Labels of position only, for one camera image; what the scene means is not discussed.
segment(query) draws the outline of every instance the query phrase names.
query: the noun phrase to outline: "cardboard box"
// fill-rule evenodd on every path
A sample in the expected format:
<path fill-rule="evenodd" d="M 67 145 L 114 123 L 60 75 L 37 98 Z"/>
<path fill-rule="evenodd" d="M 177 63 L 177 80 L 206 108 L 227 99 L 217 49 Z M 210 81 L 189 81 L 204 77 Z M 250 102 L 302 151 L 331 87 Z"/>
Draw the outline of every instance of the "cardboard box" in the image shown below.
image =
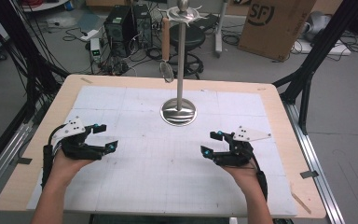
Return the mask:
<path fill-rule="evenodd" d="M 316 0 L 253 0 L 238 49 L 284 61 Z"/>
<path fill-rule="evenodd" d="M 88 7 L 113 7 L 115 5 L 130 6 L 131 0 L 86 0 Z"/>
<path fill-rule="evenodd" d="M 235 4 L 234 0 L 228 0 L 226 15 L 246 16 L 248 9 L 249 5 Z"/>
<path fill-rule="evenodd" d="M 342 0 L 317 0 L 312 11 L 321 11 L 324 14 L 333 15 L 341 3 Z M 248 5 L 235 4 L 234 0 L 228 0 L 226 15 L 246 16 L 248 10 Z"/>

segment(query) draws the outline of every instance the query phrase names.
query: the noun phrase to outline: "white plastic part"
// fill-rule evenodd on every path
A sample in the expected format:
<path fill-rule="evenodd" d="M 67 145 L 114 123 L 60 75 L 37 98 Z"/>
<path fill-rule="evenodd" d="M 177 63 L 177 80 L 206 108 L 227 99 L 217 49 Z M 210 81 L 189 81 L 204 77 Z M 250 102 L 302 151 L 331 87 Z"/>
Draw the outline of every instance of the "white plastic part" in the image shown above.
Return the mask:
<path fill-rule="evenodd" d="M 83 35 L 82 37 L 80 37 L 80 39 L 84 40 L 84 41 L 88 41 L 90 40 L 93 36 L 95 36 L 96 34 L 98 34 L 97 30 L 91 30 L 87 33 L 87 35 Z"/>
<path fill-rule="evenodd" d="M 238 224 L 238 220 L 236 217 L 231 217 L 229 220 L 228 220 L 228 224 Z"/>
<path fill-rule="evenodd" d="M 234 134 L 234 140 L 242 142 L 252 142 L 270 137 L 270 133 L 263 133 L 258 130 L 245 128 L 243 126 L 240 126 Z"/>
<path fill-rule="evenodd" d="M 76 117 L 74 120 L 69 120 L 69 122 L 59 129 L 54 135 L 53 139 L 64 138 L 72 136 L 75 134 L 83 133 L 86 129 L 84 128 L 83 122 L 79 117 Z"/>

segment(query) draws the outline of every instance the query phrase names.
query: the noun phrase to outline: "floor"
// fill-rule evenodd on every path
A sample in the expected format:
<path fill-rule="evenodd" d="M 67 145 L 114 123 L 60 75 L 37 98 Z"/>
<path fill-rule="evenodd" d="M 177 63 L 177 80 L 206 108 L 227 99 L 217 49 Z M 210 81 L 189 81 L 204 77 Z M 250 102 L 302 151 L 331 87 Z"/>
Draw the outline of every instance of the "floor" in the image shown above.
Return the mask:
<path fill-rule="evenodd" d="M 70 12 L 77 19 L 83 13 L 84 10 Z M 99 19 L 95 28 L 99 28 L 102 22 L 103 19 Z M 239 25 L 241 29 L 243 22 L 244 18 L 229 17 L 225 26 Z M 74 73 L 84 71 L 90 65 L 85 44 L 80 41 L 65 42 L 62 40 L 65 35 L 65 30 L 44 33 L 50 51 L 67 70 Z M 224 43 L 221 57 L 216 58 L 213 44 L 214 37 L 208 36 L 201 49 L 193 50 L 204 62 L 201 79 L 272 83 L 296 71 L 307 56 L 292 54 L 286 62 L 275 63 Z M 156 61 L 142 63 L 123 76 L 160 77 L 158 67 L 159 62 Z M 0 61 L 0 135 L 25 102 L 21 81 L 13 69 L 10 59 Z M 318 69 L 310 93 L 308 131 L 345 222 L 358 223 L 358 53 L 342 57 L 338 62 L 326 59 Z M 13 168 L 10 165 L 0 179 L 0 191 Z M 28 212 L 0 212 L 0 223 L 9 220 L 11 223 L 27 223 L 31 216 Z M 64 223 L 88 223 L 88 220 L 87 214 L 65 214 Z M 294 222 L 329 223 L 327 218 L 295 218 Z"/>

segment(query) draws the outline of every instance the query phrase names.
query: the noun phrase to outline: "metal stand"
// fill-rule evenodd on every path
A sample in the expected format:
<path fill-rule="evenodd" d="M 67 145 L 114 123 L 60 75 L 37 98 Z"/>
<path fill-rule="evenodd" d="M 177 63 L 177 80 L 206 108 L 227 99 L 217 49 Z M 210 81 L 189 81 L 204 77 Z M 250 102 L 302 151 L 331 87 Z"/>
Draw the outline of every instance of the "metal stand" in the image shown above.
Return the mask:
<path fill-rule="evenodd" d="M 181 6 L 168 9 L 170 20 L 179 21 L 179 46 L 178 46 L 178 74 L 177 74 L 177 98 L 168 100 L 162 105 L 160 114 L 162 119 L 173 126 L 186 126 L 196 119 L 197 108 L 187 99 L 183 99 L 183 77 L 185 72 L 185 43 L 186 26 L 190 21 L 198 18 L 196 9 L 188 7 L 188 1 L 181 2 Z"/>
<path fill-rule="evenodd" d="M 222 8 L 220 11 L 220 19 L 219 19 L 219 25 L 217 27 L 216 33 L 214 34 L 214 41 L 215 41 L 215 53 L 218 58 L 220 58 L 220 54 L 223 51 L 222 46 L 222 26 L 223 26 L 223 19 L 226 15 L 226 8 L 227 8 L 227 0 L 223 1 Z"/>
<path fill-rule="evenodd" d="M 290 82 L 286 91 L 281 93 L 282 100 L 289 105 L 293 105 L 302 92 L 298 124 L 303 134 L 307 134 L 307 112 L 313 75 L 357 13 L 358 1 L 344 0 L 301 66 L 291 75 L 272 83 L 275 87 L 280 87 Z"/>

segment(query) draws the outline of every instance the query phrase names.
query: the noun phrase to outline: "forearm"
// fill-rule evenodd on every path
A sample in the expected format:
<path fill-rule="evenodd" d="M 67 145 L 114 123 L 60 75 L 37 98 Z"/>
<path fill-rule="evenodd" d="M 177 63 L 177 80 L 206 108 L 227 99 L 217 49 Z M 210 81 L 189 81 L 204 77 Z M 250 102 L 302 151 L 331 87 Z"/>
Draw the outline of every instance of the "forearm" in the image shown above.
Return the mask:
<path fill-rule="evenodd" d="M 271 224 L 272 217 L 260 188 L 254 170 L 246 170 L 239 178 L 236 178 L 238 186 L 245 195 L 248 205 L 249 224 Z"/>
<path fill-rule="evenodd" d="M 272 224 L 272 217 L 261 188 L 242 190 L 248 206 L 249 224 Z"/>
<path fill-rule="evenodd" d="M 31 223 L 59 224 L 62 223 L 63 202 L 66 186 L 48 182 L 37 203 Z"/>

